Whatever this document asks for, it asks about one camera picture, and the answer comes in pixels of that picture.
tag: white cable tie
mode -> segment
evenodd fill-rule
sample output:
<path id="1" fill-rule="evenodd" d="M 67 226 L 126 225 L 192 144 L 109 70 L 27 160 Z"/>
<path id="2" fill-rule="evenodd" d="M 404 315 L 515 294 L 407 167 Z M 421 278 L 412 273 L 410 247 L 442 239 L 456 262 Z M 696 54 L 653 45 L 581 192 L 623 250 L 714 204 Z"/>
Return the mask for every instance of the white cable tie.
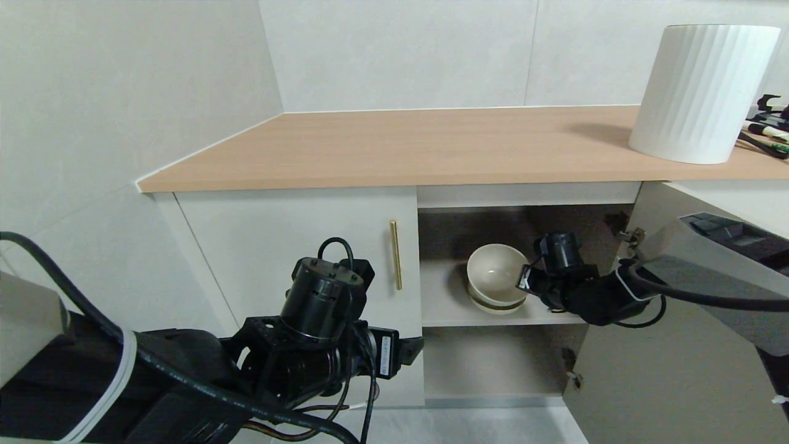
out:
<path id="1" fill-rule="evenodd" d="M 624 279 L 622 279 L 622 277 L 619 275 L 619 267 L 616 267 L 616 268 L 614 269 L 614 274 L 616 274 L 616 278 L 617 278 L 617 279 L 619 279 L 619 283 L 620 283 L 620 284 L 622 284 L 622 286 L 625 288 L 625 290 L 627 290 L 627 292 L 628 292 L 628 293 L 630 293 L 630 297 L 632 297 L 633 299 L 636 299 L 638 302 L 646 302 L 646 301 L 648 301 L 648 300 L 655 299 L 657 296 L 659 296 L 659 295 L 654 295 L 654 296 L 650 296 L 650 297 L 648 297 L 648 298 L 644 298 L 644 299 L 642 299 L 642 298 L 639 298 L 638 296 L 636 296 L 636 295 L 635 295 L 635 294 L 634 294 L 634 293 L 633 293 L 633 292 L 630 290 L 630 287 L 628 287 L 628 286 L 627 286 L 627 284 L 625 284 L 625 280 L 624 280 Z"/>
<path id="2" fill-rule="evenodd" d="M 112 404 L 121 396 L 129 379 L 134 371 L 134 361 L 137 356 L 137 337 L 134 332 L 127 328 L 121 328 L 123 332 L 123 351 L 121 361 L 112 382 L 104 390 L 104 394 L 93 405 L 90 412 L 69 432 L 63 439 L 57 442 L 82 442 L 93 430 L 93 427 L 107 414 Z"/>

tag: bowl rim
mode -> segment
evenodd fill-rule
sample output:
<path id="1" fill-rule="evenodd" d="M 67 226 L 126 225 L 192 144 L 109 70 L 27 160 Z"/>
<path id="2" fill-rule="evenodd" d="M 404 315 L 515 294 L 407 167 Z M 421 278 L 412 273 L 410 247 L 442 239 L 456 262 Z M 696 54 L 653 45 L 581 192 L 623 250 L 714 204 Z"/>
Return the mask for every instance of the bowl rim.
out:
<path id="1" fill-rule="evenodd" d="M 469 260 L 466 262 L 466 279 L 468 279 L 468 281 L 469 281 L 469 286 L 473 289 L 473 292 L 475 293 L 475 296 L 477 296 L 477 295 L 480 296 L 480 298 L 482 299 L 481 302 L 485 302 L 488 305 L 493 305 L 493 306 L 496 306 L 496 307 L 511 307 L 511 306 L 513 306 L 515 304 L 524 303 L 526 301 L 526 296 L 528 296 L 528 294 L 525 293 L 525 292 L 523 293 L 523 297 L 520 298 L 520 299 L 516 299 L 516 300 L 512 300 L 512 301 L 500 301 L 500 300 L 493 299 L 493 298 L 490 298 L 487 295 L 485 295 L 482 291 L 480 291 L 480 289 L 471 280 L 471 275 L 469 274 L 469 264 L 471 263 L 471 260 L 474 258 L 474 255 L 477 254 L 480 250 L 483 250 L 484 248 L 489 248 L 489 247 L 494 247 L 494 246 L 495 247 L 504 246 L 507 249 L 512 250 L 515 253 L 517 253 L 521 258 L 523 258 L 523 263 L 521 265 L 529 263 L 529 259 L 523 253 L 518 251 L 518 249 L 507 245 L 506 243 L 486 243 L 485 245 L 480 246 L 479 248 L 477 248 L 471 254 L 471 256 L 469 256 Z"/>

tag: ribbed vase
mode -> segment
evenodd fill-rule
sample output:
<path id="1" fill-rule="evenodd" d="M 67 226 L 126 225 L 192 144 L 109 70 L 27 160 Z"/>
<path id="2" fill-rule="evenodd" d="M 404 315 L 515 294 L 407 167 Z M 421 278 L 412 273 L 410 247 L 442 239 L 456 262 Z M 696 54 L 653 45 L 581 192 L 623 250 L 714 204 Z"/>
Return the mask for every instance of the ribbed vase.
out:
<path id="1" fill-rule="evenodd" d="M 779 34 L 768 26 L 667 27 L 630 147 L 688 164 L 726 162 Z"/>

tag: white tiled wall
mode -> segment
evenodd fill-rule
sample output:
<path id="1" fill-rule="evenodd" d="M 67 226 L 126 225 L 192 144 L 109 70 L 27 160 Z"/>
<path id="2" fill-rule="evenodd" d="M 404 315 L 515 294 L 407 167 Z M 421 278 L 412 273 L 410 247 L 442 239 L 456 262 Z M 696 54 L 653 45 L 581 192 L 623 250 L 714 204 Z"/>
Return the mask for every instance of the white tiled wall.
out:
<path id="1" fill-rule="evenodd" d="M 639 103 L 663 28 L 786 0 L 260 0 L 286 111 Z M 789 38 L 765 79 L 789 96 Z"/>
<path id="2" fill-rule="evenodd" d="M 663 29 L 670 24 L 702 23 L 787 29 L 789 2 L 541 1 L 525 104 L 640 103 Z M 789 59 L 789 52 L 783 58 Z M 789 94 L 789 73 L 771 80 L 771 86 L 783 87 Z"/>
<path id="3" fill-rule="evenodd" d="M 134 329 L 219 327 L 162 213 L 133 182 L 281 112 L 259 11 L 0 5 L 0 228 L 41 243 Z M 22 277 L 52 286 L 21 251 L 4 254 Z"/>
<path id="4" fill-rule="evenodd" d="M 523 105 L 537 0 L 260 2 L 286 111 Z"/>

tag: metal bracket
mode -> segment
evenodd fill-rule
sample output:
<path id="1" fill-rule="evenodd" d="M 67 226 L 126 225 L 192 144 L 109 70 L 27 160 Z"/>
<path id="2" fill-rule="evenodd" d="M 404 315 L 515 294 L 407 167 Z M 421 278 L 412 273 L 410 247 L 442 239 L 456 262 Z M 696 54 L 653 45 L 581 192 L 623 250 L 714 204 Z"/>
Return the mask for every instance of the metal bracket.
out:
<path id="1" fill-rule="evenodd" d="M 636 249 L 646 237 L 646 231 L 641 227 L 636 227 L 633 231 L 621 231 L 616 234 L 616 238 L 622 242 L 627 242 L 627 254 L 636 255 Z"/>

